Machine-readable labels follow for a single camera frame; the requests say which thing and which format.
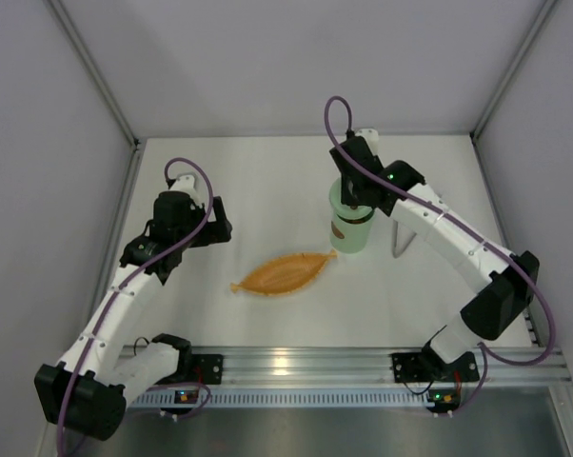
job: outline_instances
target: metal floor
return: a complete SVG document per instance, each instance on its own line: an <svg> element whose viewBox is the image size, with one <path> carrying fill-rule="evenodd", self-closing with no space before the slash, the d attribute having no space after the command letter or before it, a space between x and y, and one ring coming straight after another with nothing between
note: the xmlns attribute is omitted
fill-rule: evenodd
<svg viewBox="0 0 573 457"><path fill-rule="evenodd" d="M124 421L86 457L569 455L546 388L487 389L453 419L377 408L209 409L174 424L155 413Z"/></svg>

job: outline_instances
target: wire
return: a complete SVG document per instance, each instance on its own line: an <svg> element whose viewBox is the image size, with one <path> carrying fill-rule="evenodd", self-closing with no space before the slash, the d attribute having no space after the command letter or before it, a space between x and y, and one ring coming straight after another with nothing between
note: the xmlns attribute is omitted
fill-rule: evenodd
<svg viewBox="0 0 573 457"><path fill-rule="evenodd" d="M65 394L62 399L62 404L60 405L60 413L58 414L58 421L56 423L57 427L56 448L58 451L58 457L65 457L65 430L64 430L65 420L67 419L67 409L69 405L70 395L72 394L73 388L75 387L75 381L77 380L77 375L81 370L81 367L83 366L84 362L86 361L86 357L88 356L89 350L92 346L92 342L94 341L93 337L94 335L98 334L98 330L100 330L100 327L103 325L103 322L105 322L105 319L107 318L107 315L109 314L109 311L113 306L113 303L115 302L117 296L119 295L119 291L122 290L125 286L127 286L128 283L134 277L136 277L136 275L138 275L142 271L145 271L148 267L150 267L157 261L162 260L164 257L171 254L175 250L183 246L186 246L198 233L200 233L200 230L202 230L204 225L208 222L208 218L212 213L212 201L214 197L212 194L212 184L210 183L208 176L204 173L204 171L200 167L198 167L195 163L191 162L189 159L185 159L183 157L176 157L168 161L168 163L164 167L164 175L167 177L167 179L168 179L168 169L172 164L176 162L183 162L193 167L198 173L200 173L202 179L204 179L204 182L207 185L207 192L208 192L207 212L202 218L202 221L200 221L200 224L198 224L198 226L194 230L192 230L188 236L186 236L185 238L183 238L181 241L171 246L170 248L164 250L163 252L160 252L155 257L152 257L151 259L147 260L143 265L141 265L139 268L133 271L124 281L122 281L122 283L118 287L118 290L113 292L113 294L109 297L107 305L103 308L102 312L100 313L100 316L98 317L98 320L96 321L96 324L94 325L94 328L92 329L91 336L86 341L86 345L84 346L84 349L82 350L81 355L79 356L79 360L75 364L75 368L73 369L73 372L69 378L69 383L67 384L67 388L65 389Z"/></svg>
<svg viewBox="0 0 573 457"><path fill-rule="evenodd" d="M134 357L136 357L136 345L140 340L145 340L145 343L147 343L147 346L149 346L149 340L144 336L139 336L137 339L134 340L134 346L132 347L132 350L134 351Z"/></svg>
<svg viewBox="0 0 573 457"><path fill-rule="evenodd" d="M204 408L207 403L210 401L210 399L212 398L212 392L210 391L210 387L208 387L206 384L203 383L175 383L175 384L163 384L161 386L153 386L150 387L148 389L148 391L153 391L153 390L164 390L166 388L171 388L171 387L197 387L197 388L203 388L206 392L207 392L207 396L205 397L204 400L202 400L202 403L200 403L200 405L198 405L197 407L195 407L194 409L192 409L190 412L188 412L187 414L183 415L183 416L177 416L177 420L181 420L181 419L189 419L193 416L197 416L198 414L200 414L202 412L202 408Z"/></svg>
<svg viewBox="0 0 573 457"><path fill-rule="evenodd" d="M422 390L420 392L416 392L415 390L411 390L411 387L409 387L406 382L403 382L403 385L405 386L405 388L407 390L409 390L411 393L413 393L414 395L424 395L425 393L427 393L430 390L430 388L432 387L433 384L435 384L434 380L430 381L430 384L428 386L426 386L426 388L424 390Z"/></svg>
<svg viewBox="0 0 573 457"><path fill-rule="evenodd" d="M194 368L193 372L198 375L198 383L203 383L204 381L202 380L202 370L200 367Z"/></svg>
<svg viewBox="0 0 573 457"><path fill-rule="evenodd" d="M462 411L464 409L466 409L473 402L473 400L475 398L477 398L477 396L479 395L479 392L481 392L481 389L484 387L485 380L487 379L487 371L489 370L489 367L487 366L487 354L485 353L485 349L483 347L481 347L481 355L484 359L484 371L481 375L481 378L479 379L479 383L477 384L477 386L473 390L473 393L470 394L470 397L468 397L468 400L466 400L464 403L460 403L460 406L458 407L458 409L456 409L455 411L452 412L452 415L462 413Z"/></svg>
<svg viewBox="0 0 573 457"><path fill-rule="evenodd" d="M494 359L496 359L500 362L503 362L503 363L508 364L508 365L517 366L517 367L529 367L531 365L537 365L540 362L542 362L543 360L545 360L551 354L551 352L553 351L553 348L555 347L555 336L556 336L555 319L553 318L553 312L551 312L551 307L549 306L548 302L544 298L543 293L538 288L538 286L536 285L534 280L532 278L530 278L529 275L519 265L517 265L513 259L510 258L510 256L503 253L499 248L495 247L492 243L487 243L486 240L479 233L477 233L475 230L473 230L472 228L467 226L464 222L462 222L457 217L454 217L453 214L443 213L443 211L440 208L434 206L432 203L429 203L429 202L421 199L420 197L417 197L416 195L412 195L409 192L406 192L402 189L397 188L392 183L390 183L390 182L380 178L379 176L376 176L373 173L369 172L367 169L365 169L365 167L361 166L353 158L351 158L346 153L344 148L342 148L340 143L337 141L337 138L335 138L335 134L333 133L333 130L331 129L331 125L329 122L329 112L331 109L331 105L335 101L341 102L346 107L346 110L348 113L348 130L352 129L352 109L350 108L350 105L346 101L346 99L344 97L339 96L339 95L334 95L331 98L329 98L326 102L326 105L325 105L326 134L328 135L329 139L331 140L331 143L333 143L333 146L335 147L335 149L340 152L340 154L342 155L344 160L346 160L352 167L354 167L356 170L358 170L360 173L362 173L362 175L364 175L365 177L367 177L368 179L370 179L374 183L379 184L380 186L382 186L382 187L384 187L384 188L386 188L392 192L395 192L396 194L398 194L398 195L400 195L406 199L409 199L412 202L415 202L419 205L422 205L426 209L430 209L431 211L433 211L437 214L442 214L445 219L450 221L452 224L454 224L456 227L458 227L460 230L462 230L464 233L466 233L468 236L470 236L476 242L483 244L484 247L487 248L490 252L492 252L494 255L496 255L498 258L505 261L510 267L512 267L517 272L517 274L519 274L522 277L522 279L525 281L525 283L532 289L532 291L534 292L534 295L536 295L539 302L541 303L541 307L543 307L544 315L546 316L546 321L548 323L548 333L549 333L549 339L548 339L548 342L546 344L546 348L544 349L544 351L541 355L539 355L538 357L536 357L532 360L527 360L527 361L523 361L523 362L516 361L516 360L508 360L508 359L505 359L504 357L502 357L501 355L498 355L497 353L492 351L490 348L488 348L485 345L485 343L481 342L479 344L479 346L482 348L483 352L491 355Z"/></svg>
<svg viewBox="0 0 573 457"><path fill-rule="evenodd" d="M460 380L460 373L458 371L454 371L454 379L456 380L456 393L460 395L462 391L462 382Z"/></svg>

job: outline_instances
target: white panel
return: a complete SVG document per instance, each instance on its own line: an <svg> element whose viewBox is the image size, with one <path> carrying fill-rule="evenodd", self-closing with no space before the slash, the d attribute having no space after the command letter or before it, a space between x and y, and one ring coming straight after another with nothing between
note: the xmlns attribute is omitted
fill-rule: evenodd
<svg viewBox="0 0 573 457"><path fill-rule="evenodd" d="M93 292L128 146L41 1L0 0L0 456L33 455L33 386Z"/></svg>
<svg viewBox="0 0 573 457"><path fill-rule="evenodd" d="M557 9L480 146L513 247L541 260L573 375L573 0Z"/></svg>
<svg viewBox="0 0 573 457"><path fill-rule="evenodd" d="M308 288L273 299L231 293L229 283L278 255L330 251L328 191L338 172L329 148L320 136L149 140L120 253L151 217L153 201L166 189L164 164L175 156L207 171L233 237L185 252L131 341L167 332L196 346L409 348L449 322L473 293L420 239L392 259L391 221L382 214L366 249L339 255ZM406 159L473 227L498 238L468 137L383 137L380 156L385 164ZM176 164L172 173L186 169ZM492 344L529 345L523 319Z"/></svg>
<svg viewBox="0 0 573 457"><path fill-rule="evenodd" d="M468 132L542 0L66 0L141 136Z"/></svg>

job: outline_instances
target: green cup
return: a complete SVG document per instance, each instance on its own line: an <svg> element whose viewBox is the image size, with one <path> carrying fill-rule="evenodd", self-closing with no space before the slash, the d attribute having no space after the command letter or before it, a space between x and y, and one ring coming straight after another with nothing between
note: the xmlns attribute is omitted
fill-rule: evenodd
<svg viewBox="0 0 573 457"><path fill-rule="evenodd" d="M333 207L331 220L331 245L345 254L360 252L369 237L374 210L370 207L342 205L342 180L331 186L328 200Z"/></svg>

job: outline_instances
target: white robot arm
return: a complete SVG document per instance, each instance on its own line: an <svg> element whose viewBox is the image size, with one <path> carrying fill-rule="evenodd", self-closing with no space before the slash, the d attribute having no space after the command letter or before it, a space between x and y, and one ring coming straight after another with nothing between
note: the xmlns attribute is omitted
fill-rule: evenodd
<svg viewBox="0 0 573 457"><path fill-rule="evenodd" d="M384 167L377 157L379 134L374 129L349 131L340 145L350 159L368 172L406 191L413 198L432 204L440 213L429 211L412 198L404 198L379 186L344 158L336 148L331 156L342 174L342 203L379 209L396 222L413 230L429 243L464 278L477 294L423 349L426 369L440 378L471 348L483 340L495 340L527 307L533 296L529 286L497 250L511 258L536 281L538 259L530 252L516 256L489 240L475 241L469 233L453 224L447 214L455 215L425 182L424 177L403 161Z"/></svg>
<svg viewBox="0 0 573 457"><path fill-rule="evenodd" d="M86 328L56 366L43 365L35 376L49 422L57 423L73 374L78 378L69 398L65 426L100 440L113 434L128 405L149 387L163 381L186 381L192 354L191 344L183 338L158 335L137 357L119 365L118 359L143 310L181 263L183 251L230 240L231 225L221 197L213 199L212 209L216 220L206 223L188 245L134 275L149 259L183 240L206 213L192 174L177 177L169 183L169 190L158 196L153 218L143 234L126 245L107 295ZM77 370L82 354L87 355Z"/></svg>

